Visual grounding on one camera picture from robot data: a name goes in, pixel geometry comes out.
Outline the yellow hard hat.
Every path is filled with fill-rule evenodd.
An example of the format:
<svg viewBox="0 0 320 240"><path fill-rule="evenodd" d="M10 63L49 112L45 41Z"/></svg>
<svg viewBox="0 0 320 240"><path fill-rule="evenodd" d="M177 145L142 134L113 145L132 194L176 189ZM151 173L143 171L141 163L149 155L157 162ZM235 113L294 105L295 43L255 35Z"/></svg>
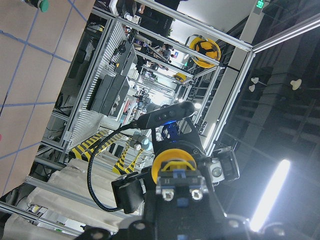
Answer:
<svg viewBox="0 0 320 240"><path fill-rule="evenodd" d="M217 45L215 41L213 41L210 38L205 38L201 35L194 34L194 39L189 44L189 48L198 52L199 54L202 54L203 56L209 57L213 60L219 61L221 58L221 49ZM202 58L199 58L197 56L192 56L192 60L195 64L197 64L199 67L209 69L216 66L216 64L209 62L207 60L204 60Z"/></svg>

